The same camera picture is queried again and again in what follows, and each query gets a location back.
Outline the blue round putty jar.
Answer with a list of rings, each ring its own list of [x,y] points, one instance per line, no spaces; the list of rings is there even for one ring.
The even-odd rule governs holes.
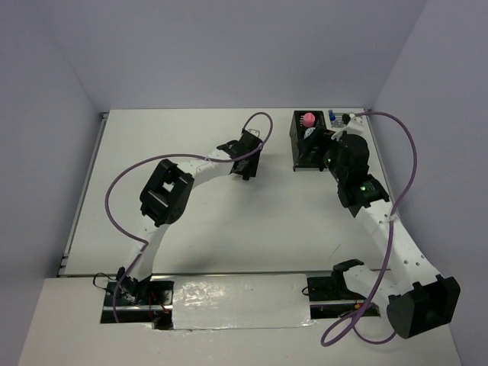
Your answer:
[[[309,127],[305,130],[303,138],[306,139],[312,135],[312,133],[315,131],[315,127]]]

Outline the pink cap clear tube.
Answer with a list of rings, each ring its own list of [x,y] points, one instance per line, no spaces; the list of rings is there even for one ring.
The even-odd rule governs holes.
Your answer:
[[[312,112],[306,112],[301,118],[301,124],[305,128],[314,127],[316,124],[316,117]]]

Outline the clear blue spray bottle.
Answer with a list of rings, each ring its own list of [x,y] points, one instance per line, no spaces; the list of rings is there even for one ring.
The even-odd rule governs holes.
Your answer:
[[[342,115],[340,113],[336,113],[334,110],[329,109],[328,116],[331,128],[339,129],[343,126]]]

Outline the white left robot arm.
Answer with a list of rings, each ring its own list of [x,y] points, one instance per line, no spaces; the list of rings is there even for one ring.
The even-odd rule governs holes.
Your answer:
[[[183,162],[161,159],[140,193],[140,232],[126,234],[137,242],[136,254],[129,265],[119,268],[115,292],[133,304],[144,302],[162,238],[185,212],[191,191],[229,174],[254,178],[264,144],[254,133],[243,130],[238,140],[224,143],[206,156],[187,154],[188,160]]]

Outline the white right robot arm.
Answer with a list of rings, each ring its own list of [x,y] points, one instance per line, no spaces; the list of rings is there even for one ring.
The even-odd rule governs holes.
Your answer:
[[[362,299],[348,318],[358,318],[369,307],[381,310],[403,339],[449,324],[461,287],[455,278],[440,274],[402,224],[396,203],[370,173],[367,141],[356,134],[311,127],[298,146],[300,157],[330,172],[342,206],[384,256],[379,272],[358,259],[338,263],[330,276],[308,278],[303,294],[311,301]]]

